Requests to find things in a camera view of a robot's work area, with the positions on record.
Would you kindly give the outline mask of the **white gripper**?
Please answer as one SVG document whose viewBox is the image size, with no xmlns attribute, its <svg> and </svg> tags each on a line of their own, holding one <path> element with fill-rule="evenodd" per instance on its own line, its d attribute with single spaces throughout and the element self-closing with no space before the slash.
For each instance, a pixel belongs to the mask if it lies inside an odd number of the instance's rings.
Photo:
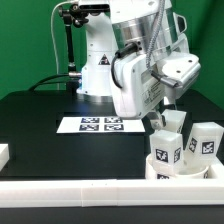
<svg viewBox="0 0 224 224">
<path fill-rule="evenodd" d="M 161 130 L 165 117 L 153 111 L 165 96 L 164 85 L 150 75 L 146 56 L 131 54 L 117 59 L 114 65 L 118 88 L 111 80 L 111 91 L 116 114 L 124 119 L 141 119 L 147 115 L 151 127 Z"/>
</svg>

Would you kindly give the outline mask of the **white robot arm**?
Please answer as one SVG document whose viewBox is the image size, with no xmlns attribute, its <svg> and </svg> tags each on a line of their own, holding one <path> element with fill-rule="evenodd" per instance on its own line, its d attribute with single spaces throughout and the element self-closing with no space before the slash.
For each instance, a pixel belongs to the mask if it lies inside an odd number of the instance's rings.
<svg viewBox="0 0 224 224">
<path fill-rule="evenodd" d="M 179 28 L 185 19 L 170 0 L 79 0 L 73 9 L 87 37 L 80 97 L 113 103 L 120 118 L 147 117 L 153 128 L 164 127 L 157 105 L 183 94 L 194 61 Z"/>
</svg>

